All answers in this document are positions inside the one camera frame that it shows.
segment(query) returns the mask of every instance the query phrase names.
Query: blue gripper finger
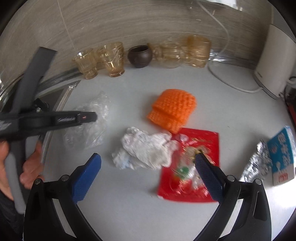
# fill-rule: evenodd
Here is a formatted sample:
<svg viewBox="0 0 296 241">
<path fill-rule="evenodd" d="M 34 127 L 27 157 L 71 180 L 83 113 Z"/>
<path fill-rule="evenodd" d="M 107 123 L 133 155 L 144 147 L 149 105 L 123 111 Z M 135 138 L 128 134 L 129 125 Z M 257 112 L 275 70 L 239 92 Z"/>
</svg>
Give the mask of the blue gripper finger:
<svg viewBox="0 0 296 241">
<path fill-rule="evenodd" d="M 72 200 L 74 203 L 84 199 L 87 191 L 101 169 L 101 164 L 102 160 L 100 155 L 94 153 L 87 163 L 81 166 L 84 169 L 81 170 L 81 173 L 72 184 Z"/>
<path fill-rule="evenodd" d="M 223 201 L 223 185 L 212 169 L 212 164 L 203 154 L 195 156 L 195 168 L 204 182 L 213 200 Z"/>
</svg>

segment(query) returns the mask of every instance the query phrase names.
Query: glass cup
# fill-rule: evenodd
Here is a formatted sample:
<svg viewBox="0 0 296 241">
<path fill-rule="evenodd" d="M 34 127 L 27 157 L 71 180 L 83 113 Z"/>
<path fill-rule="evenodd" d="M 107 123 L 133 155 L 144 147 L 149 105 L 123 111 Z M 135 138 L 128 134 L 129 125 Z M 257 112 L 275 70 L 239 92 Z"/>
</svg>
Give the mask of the glass cup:
<svg viewBox="0 0 296 241">
<path fill-rule="evenodd" d="M 185 53 L 182 47 L 169 39 L 156 45 L 148 44 L 158 62 L 166 68 L 177 68 L 183 64 Z"/>
<path fill-rule="evenodd" d="M 94 59 L 96 60 L 96 70 L 97 71 L 105 68 L 105 65 L 101 59 L 101 56 L 98 55 L 98 50 L 94 51 Z"/>
<path fill-rule="evenodd" d="M 192 35 L 188 37 L 188 61 L 193 67 L 205 67 L 210 57 L 211 44 L 209 39 L 202 36 Z"/>
<path fill-rule="evenodd" d="M 92 48 L 79 52 L 72 60 L 76 63 L 85 79 L 90 80 L 98 74 Z"/>
<path fill-rule="evenodd" d="M 110 77 L 117 77 L 124 73 L 124 48 L 121 42 L 107 44 L 99 48 L 96 53 Z"/>
</svg>

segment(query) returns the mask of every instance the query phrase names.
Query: marble wall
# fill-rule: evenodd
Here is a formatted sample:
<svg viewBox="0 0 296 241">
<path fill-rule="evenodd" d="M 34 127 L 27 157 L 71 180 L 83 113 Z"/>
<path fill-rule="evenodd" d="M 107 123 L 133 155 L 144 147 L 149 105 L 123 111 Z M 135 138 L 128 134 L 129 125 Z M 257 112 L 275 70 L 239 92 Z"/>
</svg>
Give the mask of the marble wall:
<svg viewBox="0 0 296 241">
<path fill-rule="evenodd" d="M 237 0 L 241 11 L 205 3 L 230 33 L 227 54 L 258 61 L 272 10 L 267 0 Z M 69 70 L 87 47 L 122 41 L 125 49 L 168 37 L 202 34 L 219 51 L 223 29 L 191 0 L 28 0 L 0 36 L 0 73 L 6 83 L 27 67 L 38 46 L 58 54 L 45 79 Z"/>
</svg>

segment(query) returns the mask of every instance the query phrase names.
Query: brown ceramic pot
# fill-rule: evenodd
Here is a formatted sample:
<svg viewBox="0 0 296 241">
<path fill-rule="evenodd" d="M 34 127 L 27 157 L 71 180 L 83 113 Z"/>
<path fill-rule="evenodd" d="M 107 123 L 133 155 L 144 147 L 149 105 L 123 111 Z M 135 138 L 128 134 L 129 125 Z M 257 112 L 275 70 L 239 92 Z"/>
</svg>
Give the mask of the brown ceramic pot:
<svg viewBox="0 0 296 241">
<path fill-rule="evenodd" d="M 128 60 L 136 68 L 146 67 L 152 60 L 152 50 L 147 45 L 139 45 L 129 49 Z"/>
</svg>

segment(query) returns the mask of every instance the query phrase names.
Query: blue and white carton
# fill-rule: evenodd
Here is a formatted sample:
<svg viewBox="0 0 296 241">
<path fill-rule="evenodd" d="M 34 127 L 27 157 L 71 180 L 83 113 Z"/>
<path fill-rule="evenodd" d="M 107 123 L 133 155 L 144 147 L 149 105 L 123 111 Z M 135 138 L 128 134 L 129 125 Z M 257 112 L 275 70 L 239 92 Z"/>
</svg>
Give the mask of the blue and white carton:
<svg viewBox="0 0 296 241">
<path fill-rule="evenodd" d="M 285 126 L 267 142 L 267 146 L 273 164 L 274 186 L 295 178 L 296 145 L 291 128 Z"/>
</svg>

